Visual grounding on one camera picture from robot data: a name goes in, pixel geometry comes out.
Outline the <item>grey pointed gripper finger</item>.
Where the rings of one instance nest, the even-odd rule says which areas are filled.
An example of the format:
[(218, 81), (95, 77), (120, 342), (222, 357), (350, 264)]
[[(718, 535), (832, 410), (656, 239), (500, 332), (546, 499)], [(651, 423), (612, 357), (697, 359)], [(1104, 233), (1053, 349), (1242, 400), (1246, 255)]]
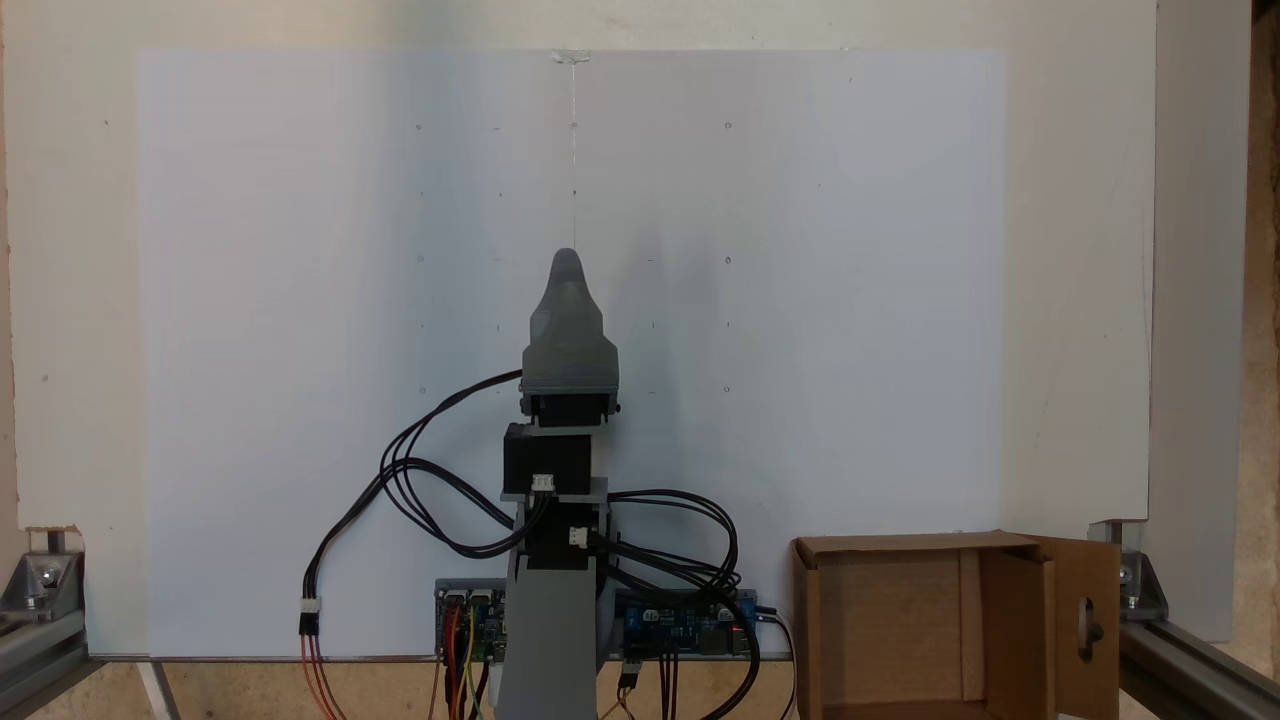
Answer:
[(540, 338), (554, 320), (568, 320), (571, 329), (593, 336), (604, 334), (602, 310), (575, 249), (558, 249), (552, 259), (547, 287), (531, 315), (531, 338)]

